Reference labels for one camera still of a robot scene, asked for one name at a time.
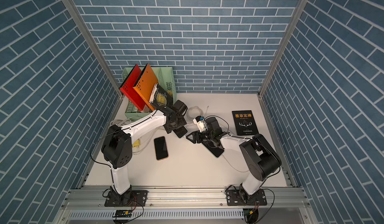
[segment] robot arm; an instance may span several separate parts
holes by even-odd
[[[108,161],[112,173],[112,188],[119,194],[130,192],[131,184],[128,179],[128,162],[132,158],[132,143],[146,133],[164,126],[167,133],[172,131],[180,138],[187,133],[184,119],[187,106],[181,101],[176,101],[172,108],[161,106],[149,116],[135,121],[121,128],[113,125],[108,130],[108,136],[104,139],[101,152]]]
[[[250,171],[239,189],[239,196],[244,203],[248,203],[268,176],[281,166],[279,156],[263,135],[256,134],[252,138],[229,135],[228,132],[222,131],[215,117],[206,119],[206,125],[201,124],[204,119],[200,116],[194,122],[198,125],[199,130],[186,136],[192,143],[202,143],[215,157],[219,157],[225,149],[232,149],[243,154]]]

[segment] red folder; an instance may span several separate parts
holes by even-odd
[[[127,78],[121,84],[120,90],[139,109],[139,111],[143,111],[144,109],[148,109],[148,107],[142,97],[133,89],[133,86],[140,75],[141,69],[138,65],[135,65],[135,67],[133,67],[131,72],[128,74]]]
[[[151,106],[149,103],[149,98],[151,97],[153,87],[158,83],[159,81],[157,80],[157,77],[151,66],[146,64],[139,78],[136,80],[135,85],[133,86],[133,89],[141,96],[147,106],[153,111],[155,110],[155,107]]]

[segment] phone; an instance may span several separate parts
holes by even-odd
[[[156,159],[162,160],[168,158],[168,150],[166,144],[166,138],[164,136],[154,139]]]

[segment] book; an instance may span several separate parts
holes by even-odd
[[[153,87],[158,83],[159,81],[157,80],[157,77],[151,66],[147,64],[141,71],[141,74],[138,77],[136,83],[133,85],[133,89],[141,96],[147,106],[153,111],[155,110],[155,107],[149,103],[149,98],[151,97]]]
[[[139,111],[148,112],[149,107],[144,102],[142,97],[133,89],[133,85],[136,83],[140,75],[141,69],[138,65],[135,65],[121,84],[120,90],[126,97],[128,97],[128,99],[137,107]]]
[[[149,103],[156,109],[159,109],[162,105],[171,107],[173,105],[173,97],[159,84],[155,84],[149,98]]]
[[[237,135],[256,135],[257,130],[252,111],[232,111]]]

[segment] white tabletop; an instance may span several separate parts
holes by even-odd
[[[180,93],[177,98],[183,101],[187,107],[199,106],[205,116],[216,115],[226,120],[229,131],[235,132],[232,111],[252,110],[256,125],[260,134],[274,148],[263,112],[256,94],[195,94]],[[125,119],[124,111],[128,105],[125,97],[116,115],[116,119]],[[198,116],[198,111],[191,111],[191,116]],[[223,131],[227,131],[227,124],[217,118]],[[187,126],[188,134],[198,130],[196,125]],[[142,145],[150,133],[141,138]],[[133,155],[128,163],[128,176],[133,186],[238,186],[247,177],[249,172],[242,173],[233,169],[228,162],[220,156],[215,158],[202,144],[193,144],[185,137],[178,138],[173,132],[167,134],[164,129],[158,130],[152,139],[165,136],[169,157],[156,160],[153,140],[139,154]],[[227,156],[231,165],[240,170],[247,171],[247,165],[241,153],[231,153]],[[97,161],[106,163],[103,154],[99,153]],[[86,180],[85,185],[110,185],[112,183],[111,172],[105,165],[95,163]],[[286,187],[283,172],[267,179],[264,187]]]

